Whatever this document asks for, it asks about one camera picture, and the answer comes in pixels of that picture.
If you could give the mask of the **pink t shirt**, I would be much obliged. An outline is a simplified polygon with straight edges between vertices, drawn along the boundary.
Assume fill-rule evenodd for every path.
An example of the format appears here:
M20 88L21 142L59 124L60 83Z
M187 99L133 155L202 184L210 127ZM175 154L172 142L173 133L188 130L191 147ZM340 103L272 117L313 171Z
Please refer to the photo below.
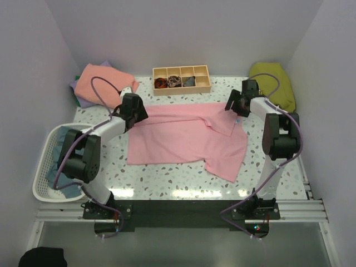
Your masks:
M129 165L205 161L205 170L235 182L248 135L224 103L147 106L148 118L128 132Z

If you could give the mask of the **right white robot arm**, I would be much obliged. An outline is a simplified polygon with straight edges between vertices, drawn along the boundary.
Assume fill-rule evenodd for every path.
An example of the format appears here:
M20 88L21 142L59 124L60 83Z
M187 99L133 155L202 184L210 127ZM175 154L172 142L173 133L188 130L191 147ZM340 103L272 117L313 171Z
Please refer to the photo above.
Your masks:
M284 167L295 160L303 149L303 136L299 115L288 113L274 105L268 97L259 93L256 80L243 80L241 91L232 90L225 110L232 110L242 117L250 113L264 122L262 149L265 162L257 188L250 196L233 205L248 207L251 217L259 219L268 211L267 204L274 205Z

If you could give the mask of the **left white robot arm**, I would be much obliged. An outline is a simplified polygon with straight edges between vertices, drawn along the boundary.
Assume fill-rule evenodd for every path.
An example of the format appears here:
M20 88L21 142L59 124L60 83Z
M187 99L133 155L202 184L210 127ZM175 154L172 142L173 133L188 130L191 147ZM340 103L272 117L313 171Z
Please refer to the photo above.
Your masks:
M83 130L68 130L58 158L53 188L79 187L96 203L96 212L102 218L110 218L115 213L115 204L109 201L112 193L98 177L101 147L147 118L142 98L135 93L126 93L107 120Z

